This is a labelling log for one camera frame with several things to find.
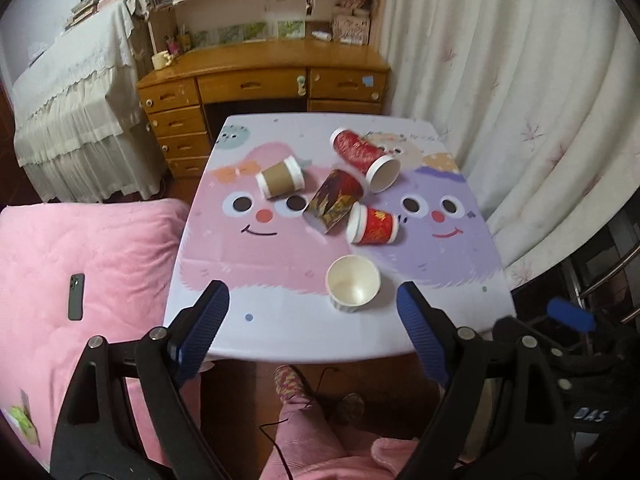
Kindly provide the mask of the white floral curtain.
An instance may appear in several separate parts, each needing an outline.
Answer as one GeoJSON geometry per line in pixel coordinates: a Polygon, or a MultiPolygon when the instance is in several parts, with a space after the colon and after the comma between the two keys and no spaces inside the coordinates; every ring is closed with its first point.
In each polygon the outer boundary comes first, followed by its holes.
{"type": "Polygon", "coordinates": [[[615,0],[386,0],[390,114],[431,122],[506,278],[570,256],[639,186],[639,43],[615,0]]]}

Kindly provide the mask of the patterned cardboard box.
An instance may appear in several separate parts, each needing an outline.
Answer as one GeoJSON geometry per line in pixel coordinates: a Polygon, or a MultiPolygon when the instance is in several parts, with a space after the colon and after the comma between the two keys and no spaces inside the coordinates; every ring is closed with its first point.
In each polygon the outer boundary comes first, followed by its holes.
{"type": "Polygon", "coordinates": [[[332,21],[332,36],[342,44],[365,46],[369,43],[370,18],[359,15],[336,14],[332,21]]]}

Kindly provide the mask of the dark smartphone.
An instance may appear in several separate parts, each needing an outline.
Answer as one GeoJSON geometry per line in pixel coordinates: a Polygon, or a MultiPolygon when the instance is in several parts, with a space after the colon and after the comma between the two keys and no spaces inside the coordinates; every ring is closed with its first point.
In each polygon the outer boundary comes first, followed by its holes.
{"type": "Polygon", "coordinates": [[[84,315],[85,274],[73,274],[70,277],[67,316],[70,321],[78,322],[84,315]]]}

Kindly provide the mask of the wooden bookshelf hutch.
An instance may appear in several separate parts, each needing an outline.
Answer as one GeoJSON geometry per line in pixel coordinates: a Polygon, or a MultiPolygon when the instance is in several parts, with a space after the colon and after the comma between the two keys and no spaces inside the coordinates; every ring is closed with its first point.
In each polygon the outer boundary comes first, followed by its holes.
{"type": "Polygon", "coordinates": [[[368,44],[376,44],[384,13],[384,0],[143,1],[155,52],[268,40],[330,41],[336,14],[370,18],[368,44]]]}

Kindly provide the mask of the left knitted slipper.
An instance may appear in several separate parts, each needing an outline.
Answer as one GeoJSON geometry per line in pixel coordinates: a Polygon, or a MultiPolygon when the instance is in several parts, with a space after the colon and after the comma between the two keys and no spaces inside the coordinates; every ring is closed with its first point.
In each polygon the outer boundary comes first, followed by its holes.
{"type": "Polygon", "coordinates": [[[274,388],[282,404],[294,398],[308,398],[303,377],[291,365],[281,365],[274,371],[274,388]]]}

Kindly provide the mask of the pink fluffy blanket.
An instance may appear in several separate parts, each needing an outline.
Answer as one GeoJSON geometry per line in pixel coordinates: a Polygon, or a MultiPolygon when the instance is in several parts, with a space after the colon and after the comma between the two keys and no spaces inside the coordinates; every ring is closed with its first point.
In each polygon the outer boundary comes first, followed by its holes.
{"type": "Polygon", "coordinates": [[[29,397],[48,466],[55,424],[87,341],[137,340],[164,320],[189,208],[180,200],[7,206],[1,213],[1,413],[29,397]],[[67,316],[85,274],[84,315],[67,316]]]}

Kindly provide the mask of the wooden desk with drawers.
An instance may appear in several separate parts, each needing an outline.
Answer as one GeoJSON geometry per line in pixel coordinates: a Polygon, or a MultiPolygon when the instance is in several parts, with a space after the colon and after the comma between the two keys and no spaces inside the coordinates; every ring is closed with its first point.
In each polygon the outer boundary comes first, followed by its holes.
{"type": "Polygon", "coordinates": [[[197,50],[154,70],[138,95],[171,175],[196,179],[230,115],[382,112],[390,66],[373,48],[283,40],[197,50]]]}

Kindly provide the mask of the knitted slipper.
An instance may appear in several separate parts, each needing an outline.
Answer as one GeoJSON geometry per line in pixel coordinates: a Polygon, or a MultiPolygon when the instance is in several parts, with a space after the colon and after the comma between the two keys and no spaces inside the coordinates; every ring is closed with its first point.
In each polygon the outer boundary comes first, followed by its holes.
{"type": "Polygon", "coordinates": [[[363,418],[366,406],[363,397],[359,393],[349,393],[338,402],[336,414],[339,419],[346,425],[356,426],[363,418]]]}
{"type": "Polygon", "coordinates": [[[308,398],[303,377],[291,365],[281,365],[274,371],[274,388],[282,404],[294,398],[308,398]]]}

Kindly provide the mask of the green sticker on blanket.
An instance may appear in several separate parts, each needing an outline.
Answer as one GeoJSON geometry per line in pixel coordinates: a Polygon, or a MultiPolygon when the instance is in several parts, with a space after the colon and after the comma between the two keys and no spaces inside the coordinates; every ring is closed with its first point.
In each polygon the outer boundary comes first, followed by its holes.
{"type": "Polygon", "coordinates": [[[3,414],[9,416],[9,422],[18,430],[29,445],[40,446],[38,430],[30,414],[29,397],[24,390],[21,393],[21,403],[12,405],[3,414]]]}

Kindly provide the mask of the dark patterned red cup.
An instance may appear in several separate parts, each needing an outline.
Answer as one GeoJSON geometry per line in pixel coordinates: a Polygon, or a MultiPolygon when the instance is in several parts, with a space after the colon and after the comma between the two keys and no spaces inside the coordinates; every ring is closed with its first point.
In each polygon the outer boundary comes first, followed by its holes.
{"type": "Polygon", "coordinates": [[[322,234],[332,231],[368,192],[367,182],[352,171],[332,169],[307,204],[303,218],[322,234]]]}

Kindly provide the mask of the cartoon monster tablecloth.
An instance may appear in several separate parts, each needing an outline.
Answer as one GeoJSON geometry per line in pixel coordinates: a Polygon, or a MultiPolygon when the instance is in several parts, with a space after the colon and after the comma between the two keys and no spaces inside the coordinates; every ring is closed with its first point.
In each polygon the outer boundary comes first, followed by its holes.
{"type": "Polygon", "coordinates": [[[213,280],[230,296],[209,350],[215,359],[303,364],[407,353],[396,311],[405,282],[454,324],[478,332],[514,311],[480,207],[435,128],[386,116],[228,118],[186,220],[166,318],[192,306],[213,280]],[[389,243],[349,237],[345,222],[323,229],[305,218],[328,175],[345,168],[331,142],[338,129],[401,163],[390,188],[362,198],[396,218],[389,243]]]}

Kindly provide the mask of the cream mug on desk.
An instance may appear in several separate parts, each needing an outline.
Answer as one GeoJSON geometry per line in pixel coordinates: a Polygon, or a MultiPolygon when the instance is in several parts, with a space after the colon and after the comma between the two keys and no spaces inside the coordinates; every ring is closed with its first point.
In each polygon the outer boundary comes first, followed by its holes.
{"type": "Polygon", "coordinates": [[[174,56],[168,51],[160,51],[152,56],[154,70],[163,70],[171,66],[172,62],[174,62],[174,56]]]}

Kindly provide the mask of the grey checkered paper cup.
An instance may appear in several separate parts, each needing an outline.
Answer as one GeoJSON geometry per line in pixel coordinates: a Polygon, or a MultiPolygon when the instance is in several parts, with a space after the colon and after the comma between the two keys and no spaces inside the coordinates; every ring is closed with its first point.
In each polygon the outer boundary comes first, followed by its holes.
{"type": "Polygon", "coordinates": [[[356,312],[370,304],[380,289],[381,273],[366,257],[343,256],[326,271],[326,291],[336,310],[356,312]]]}

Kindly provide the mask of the white lace covered furniture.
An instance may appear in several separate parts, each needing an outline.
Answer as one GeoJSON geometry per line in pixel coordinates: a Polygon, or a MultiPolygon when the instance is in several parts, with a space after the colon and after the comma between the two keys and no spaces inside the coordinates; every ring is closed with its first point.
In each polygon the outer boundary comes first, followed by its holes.
{"type": "Polygon", "coordinates": [[[139,100],[148,0],[118,0],[55,40],[12,89],[18,166],[45,202],[147,200],[166,162],[139,100]]]}

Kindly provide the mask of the small red paper cup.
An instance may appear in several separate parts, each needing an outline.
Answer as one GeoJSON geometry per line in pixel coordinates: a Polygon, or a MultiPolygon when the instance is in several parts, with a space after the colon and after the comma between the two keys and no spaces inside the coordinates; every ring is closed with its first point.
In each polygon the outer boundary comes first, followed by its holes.
{"type": "Polygon", "coordinates": [[[346,240],[353,245],[392,244],[399,231],[399,221],[387,211],[356,203],[350,210],[346,240]]]}

